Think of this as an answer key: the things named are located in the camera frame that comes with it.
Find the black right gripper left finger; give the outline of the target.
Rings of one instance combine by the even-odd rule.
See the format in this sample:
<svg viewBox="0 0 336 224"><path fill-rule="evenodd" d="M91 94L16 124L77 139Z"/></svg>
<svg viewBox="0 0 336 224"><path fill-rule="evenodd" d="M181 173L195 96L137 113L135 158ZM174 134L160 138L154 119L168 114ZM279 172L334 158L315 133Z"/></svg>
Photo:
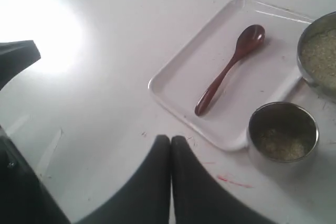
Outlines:
<svg viewBox="0 0 336 224"><path fill-rule="evenodd" d="M158 135L126 184L79 223L169 223L170 146L166 135Z"/></svg>

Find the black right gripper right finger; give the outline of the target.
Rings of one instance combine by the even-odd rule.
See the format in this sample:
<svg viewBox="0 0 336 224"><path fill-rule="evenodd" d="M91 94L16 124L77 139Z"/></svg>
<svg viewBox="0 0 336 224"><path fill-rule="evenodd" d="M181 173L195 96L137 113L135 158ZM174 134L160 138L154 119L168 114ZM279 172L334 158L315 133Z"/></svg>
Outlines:
<svg viewBox="0 0 336 224"><path fill-rule="evenodd" d="M171 140L171 177L177 223L270 223L224 190L183 136Z"/></svg>

